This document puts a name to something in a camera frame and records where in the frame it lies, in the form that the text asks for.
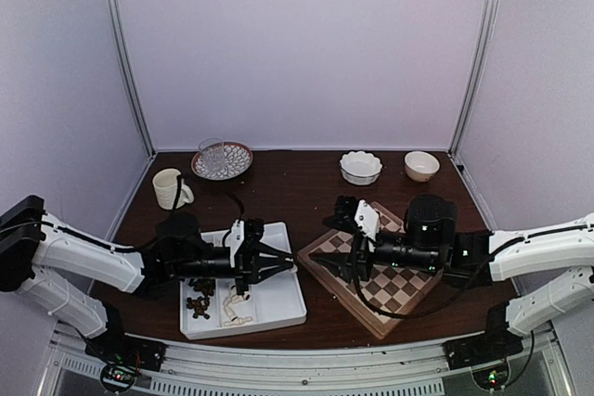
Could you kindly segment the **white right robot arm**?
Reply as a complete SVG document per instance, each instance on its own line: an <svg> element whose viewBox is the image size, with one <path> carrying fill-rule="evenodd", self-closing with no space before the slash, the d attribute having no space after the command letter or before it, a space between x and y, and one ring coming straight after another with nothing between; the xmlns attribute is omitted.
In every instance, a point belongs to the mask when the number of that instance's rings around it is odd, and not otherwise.
<svg viewBox="0 0 594 396"><path fill-rule="evenodd" d="M364 199L338 197L324 225L351 235L346 253L314 253L314 262L346 283L358 286L375 265L416 269L441 275L459 293L520 275L560 271L527 296L504 302L487 315L488 330L476 340L476 352L495 360L541 324L593 295L593 216L565 224L517 231L460 233L455 203L432 194L414 197L403 229L381 228L379 214Z"/></svg>

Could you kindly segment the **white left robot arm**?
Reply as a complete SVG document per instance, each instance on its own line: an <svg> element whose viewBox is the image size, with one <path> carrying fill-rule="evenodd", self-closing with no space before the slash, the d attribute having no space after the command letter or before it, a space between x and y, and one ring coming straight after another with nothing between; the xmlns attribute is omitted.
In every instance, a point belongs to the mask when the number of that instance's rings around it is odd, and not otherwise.
<svg viewBox="0 0 594 396"><path fill-rule="evenodd" d="M74 326L114 363L133 341L115 328L104 303L72 285L79 275L142 298L179 288L179 329L190 340L302 324L307 315L283 223L236 220L203 232L197 217L175 211L145 247L118 245L77 230L29 196L1 218L1 289L17 292Z"/></svg>

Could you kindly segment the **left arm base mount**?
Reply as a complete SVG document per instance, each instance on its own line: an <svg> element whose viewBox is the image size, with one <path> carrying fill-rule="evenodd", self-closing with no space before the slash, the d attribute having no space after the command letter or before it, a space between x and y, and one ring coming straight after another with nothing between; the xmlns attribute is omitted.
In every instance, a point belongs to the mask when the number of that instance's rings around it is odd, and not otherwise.
<svg viewBox="0 0 594 396"><path fill-rule="evenodd" d="M166 353L166 345L156 340L125 337L122 343L86 339L84 352L105 364L131 368L133 371L159 372Z"/></svg>

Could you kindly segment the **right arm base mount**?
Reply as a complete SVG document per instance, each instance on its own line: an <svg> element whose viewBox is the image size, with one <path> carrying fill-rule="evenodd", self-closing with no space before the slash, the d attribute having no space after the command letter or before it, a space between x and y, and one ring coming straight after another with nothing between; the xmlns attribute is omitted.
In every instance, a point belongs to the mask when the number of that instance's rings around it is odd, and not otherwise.
<svg viewBox="0 0 594 396"><path fill-rule="evenodd" d="M444 343L445 358L450 370L503 360L523 351L523 341L513 339L487 339L475 336L449 340Z"/></svg>

